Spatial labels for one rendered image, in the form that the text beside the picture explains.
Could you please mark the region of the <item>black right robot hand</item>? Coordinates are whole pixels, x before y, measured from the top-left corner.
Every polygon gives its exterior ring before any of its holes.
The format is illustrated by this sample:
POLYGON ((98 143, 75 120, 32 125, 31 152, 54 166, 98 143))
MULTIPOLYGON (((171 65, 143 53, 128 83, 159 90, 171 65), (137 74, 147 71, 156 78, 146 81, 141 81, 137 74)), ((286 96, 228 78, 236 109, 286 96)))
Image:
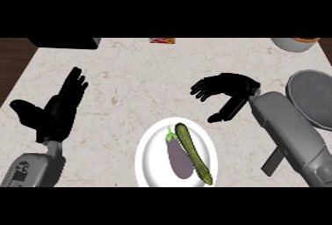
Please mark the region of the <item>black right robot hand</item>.
POLYGON ((230 97, 219 111, 208 117, 208 123, 231 120, 259 88, 261 84, 240 74, 219 73, 216 76, 203 77, 190 87, 190 94, 200 101, 219 94, 230 97))

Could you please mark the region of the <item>white bowl with orange contents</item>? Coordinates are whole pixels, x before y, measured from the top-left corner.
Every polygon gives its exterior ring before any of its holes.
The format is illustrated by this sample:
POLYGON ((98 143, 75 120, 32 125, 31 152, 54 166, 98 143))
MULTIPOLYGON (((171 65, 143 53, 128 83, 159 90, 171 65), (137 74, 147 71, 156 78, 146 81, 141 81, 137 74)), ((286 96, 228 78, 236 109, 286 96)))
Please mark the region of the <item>white bowl with orange contents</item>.
POLYGON ((318 38, 271 38, 271 41, 281 50, 302 53, 318 42, 318 38))

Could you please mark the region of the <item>green cucumber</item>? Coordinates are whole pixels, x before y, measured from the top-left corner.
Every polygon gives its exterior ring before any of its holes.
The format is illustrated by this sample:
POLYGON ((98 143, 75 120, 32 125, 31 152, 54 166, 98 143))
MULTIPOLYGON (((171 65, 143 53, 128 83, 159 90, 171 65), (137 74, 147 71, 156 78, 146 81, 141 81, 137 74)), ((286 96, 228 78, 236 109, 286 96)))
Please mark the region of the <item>green cucumber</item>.
POLYGON ((181 147, 184 151, 187 152, 187 156, 193 163, 197 177, 206 185, 212 185, 212 176, 209 174, 209 168, 199 157, 196 146, 190 137, 190 132, 187 130, 187 126, 183 123, 175 124, 175 134, 177 134, 177 139, 180 141, 181 147))

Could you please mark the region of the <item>black appliance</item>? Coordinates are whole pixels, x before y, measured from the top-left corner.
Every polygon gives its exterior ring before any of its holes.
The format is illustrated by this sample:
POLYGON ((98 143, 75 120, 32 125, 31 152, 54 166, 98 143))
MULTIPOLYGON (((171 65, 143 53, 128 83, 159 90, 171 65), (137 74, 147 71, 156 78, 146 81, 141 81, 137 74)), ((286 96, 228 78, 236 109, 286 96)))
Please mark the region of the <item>black appliance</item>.
POLYGON ((69 48, 69 49, 95 49, 100 38, 29 38, 36 47, 69 48))

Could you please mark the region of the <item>red and yellow packet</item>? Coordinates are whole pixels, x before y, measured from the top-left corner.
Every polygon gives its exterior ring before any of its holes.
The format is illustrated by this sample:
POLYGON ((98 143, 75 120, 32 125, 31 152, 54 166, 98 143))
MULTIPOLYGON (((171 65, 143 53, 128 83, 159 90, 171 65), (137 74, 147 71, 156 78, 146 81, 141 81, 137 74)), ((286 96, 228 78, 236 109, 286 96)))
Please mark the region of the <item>red and yellow packet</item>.
POLYGON ((149 38, 149 43, 175 44, 174 38, 149 38))

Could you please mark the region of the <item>purple eggplant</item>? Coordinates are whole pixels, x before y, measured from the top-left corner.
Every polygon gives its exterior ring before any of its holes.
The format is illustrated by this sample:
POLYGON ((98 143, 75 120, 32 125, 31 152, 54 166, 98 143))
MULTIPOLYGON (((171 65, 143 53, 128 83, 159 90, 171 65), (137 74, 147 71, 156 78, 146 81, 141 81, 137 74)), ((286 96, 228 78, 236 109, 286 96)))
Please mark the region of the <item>purple eggplant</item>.
POLYGON ((181 148, 177 134, 172 132, 171 127, 166 128, 165 145, 172 172, 180 179, 187 179, 193 174, 193 163, 181 148))

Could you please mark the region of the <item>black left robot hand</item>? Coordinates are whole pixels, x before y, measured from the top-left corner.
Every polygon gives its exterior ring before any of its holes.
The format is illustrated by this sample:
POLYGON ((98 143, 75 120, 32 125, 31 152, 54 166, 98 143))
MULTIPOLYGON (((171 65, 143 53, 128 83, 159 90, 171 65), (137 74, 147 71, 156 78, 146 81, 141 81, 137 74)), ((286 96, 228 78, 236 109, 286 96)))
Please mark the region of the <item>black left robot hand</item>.
POLYGON ((36 131, 36 143, 63 142, 69 137, 76 108, 87 87, 88 83, 81 69, 73 67, 59 94, 50 98, 44 108, 22 99, 10 102, 8 105, 16 112, 20 124, 36 131))

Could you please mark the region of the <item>white round plate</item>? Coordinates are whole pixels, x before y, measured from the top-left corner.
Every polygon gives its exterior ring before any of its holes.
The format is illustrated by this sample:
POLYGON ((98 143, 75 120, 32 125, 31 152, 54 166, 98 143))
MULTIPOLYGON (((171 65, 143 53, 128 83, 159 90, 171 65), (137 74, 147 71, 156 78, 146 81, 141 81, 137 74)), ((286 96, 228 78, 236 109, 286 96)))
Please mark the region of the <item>white round plate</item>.
POLYGON ((175 124, 183 123, 197 150, 202 162, 209 168, 212 181, 216 181, 218 158, 209 135, 203 128, 180 117, 159 120, 146 130, 137 145, 134 156, 134 175, 140 187, 209 187, 193 172, 187 179, 181 179, 172 169, 166 154, 166 134, 174 132, 175 124))

